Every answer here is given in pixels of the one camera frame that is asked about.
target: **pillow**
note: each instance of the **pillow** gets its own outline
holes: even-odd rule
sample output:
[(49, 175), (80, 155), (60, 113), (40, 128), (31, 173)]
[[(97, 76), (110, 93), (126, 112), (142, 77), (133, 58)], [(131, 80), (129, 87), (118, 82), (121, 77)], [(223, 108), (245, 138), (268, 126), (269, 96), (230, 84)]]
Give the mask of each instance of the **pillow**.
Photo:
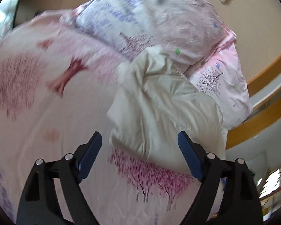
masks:
[(73, 11), (76, 26), (131, 61), (156, 44), (185, 71), (208, 59), (226, 29), (208, 0), (92, 0)]
[(247, 83), (234, 41), (235, 34), (224, 39), (215, 54), (207, 61), (190, 66), (186, 74), (189, 81), (199, 90), (211, 96), (223, 114), (223, 127), (239, 126), (252, 112)]

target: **beige cloth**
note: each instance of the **beige cloth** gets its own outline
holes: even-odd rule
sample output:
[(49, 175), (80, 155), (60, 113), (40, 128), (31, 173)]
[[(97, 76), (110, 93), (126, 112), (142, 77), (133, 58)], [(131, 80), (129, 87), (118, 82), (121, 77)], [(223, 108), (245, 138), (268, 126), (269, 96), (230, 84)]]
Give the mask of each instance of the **beige cloth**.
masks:
[(207, 152), (225, 158), (219, 106), (187, 81), (161, 47), (145, 49), (127, 67), (107, 113), (115, 124), (110, 144), (158, 166), (189, 173), (177, 143), (178, 133), (186, 131)]

